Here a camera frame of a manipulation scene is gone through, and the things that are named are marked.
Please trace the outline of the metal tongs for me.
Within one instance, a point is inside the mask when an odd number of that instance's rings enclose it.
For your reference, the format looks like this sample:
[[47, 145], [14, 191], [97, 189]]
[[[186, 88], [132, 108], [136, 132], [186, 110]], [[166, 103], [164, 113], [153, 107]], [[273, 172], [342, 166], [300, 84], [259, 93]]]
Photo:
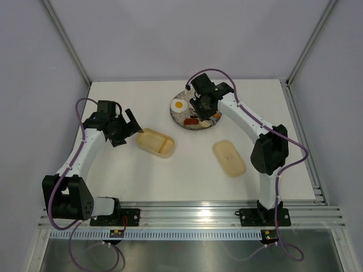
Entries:
[[217, 124], [217, 122], [220, 120], [221, 118], [216, 118], [214, 116], [211, 116], [207, 121], [209, 121], [212, 125], [211, 126], [214, 126]]

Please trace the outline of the beige lunch box base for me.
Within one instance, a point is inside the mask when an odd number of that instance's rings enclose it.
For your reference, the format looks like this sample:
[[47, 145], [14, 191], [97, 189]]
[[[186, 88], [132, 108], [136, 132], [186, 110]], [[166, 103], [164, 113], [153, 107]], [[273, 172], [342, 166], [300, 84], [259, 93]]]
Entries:
[[140, 149], [162, 159], [171, 157], [175, 149], [172, 137], [149, 128], [136, 136], [136, 144]]

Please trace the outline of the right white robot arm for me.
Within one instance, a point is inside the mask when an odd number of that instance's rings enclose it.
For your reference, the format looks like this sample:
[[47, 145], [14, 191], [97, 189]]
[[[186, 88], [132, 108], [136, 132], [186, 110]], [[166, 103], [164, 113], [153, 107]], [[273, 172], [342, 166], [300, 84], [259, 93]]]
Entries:
[[250, 161], [259, 172], [260, 194], [257, 208], [252, 215], [262, 226], [276, 222], [278, 211], [282, 209], [278, 185], [278, 172], [285, 165], [289, 155], [287, 129], [283, 125], [271, 126], [237, 97], [237, 92], [227, 83], [218, 85], [207, 81], [186, 84], [186, 90], [195, 88], [195, 96], [190, 99], [194, 111], [202, 120], [221, 112], [238, 125], [254, 144]]

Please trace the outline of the red bacon slice toy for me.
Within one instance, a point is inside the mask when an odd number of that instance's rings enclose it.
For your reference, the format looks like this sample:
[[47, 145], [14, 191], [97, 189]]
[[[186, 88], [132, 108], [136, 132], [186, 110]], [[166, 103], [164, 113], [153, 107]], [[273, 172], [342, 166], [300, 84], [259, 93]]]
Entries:
[[183, 122], [184, 125], [198, 125], [199, 119], [198, 118], [186, 118]]

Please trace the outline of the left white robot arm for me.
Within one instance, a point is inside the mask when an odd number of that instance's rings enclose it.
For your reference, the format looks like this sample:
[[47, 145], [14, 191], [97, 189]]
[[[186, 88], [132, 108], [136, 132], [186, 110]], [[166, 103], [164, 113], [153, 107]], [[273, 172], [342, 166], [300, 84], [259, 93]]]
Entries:
[[113, 147], [126, 143], [135, 133], [143, 132], [130, 109], [122, 113], [114, 109], [94, 112], [81, 123], [81, 140], [64, 165], [42, 181], [47, 214], [53, 228], [64, 231], [76, 223], [102, 216], [111, 226], [119, 224], [122, 211], [116, 208], [117, 198], [94, 197], [86, 178], [100, 150], [107, 142]]

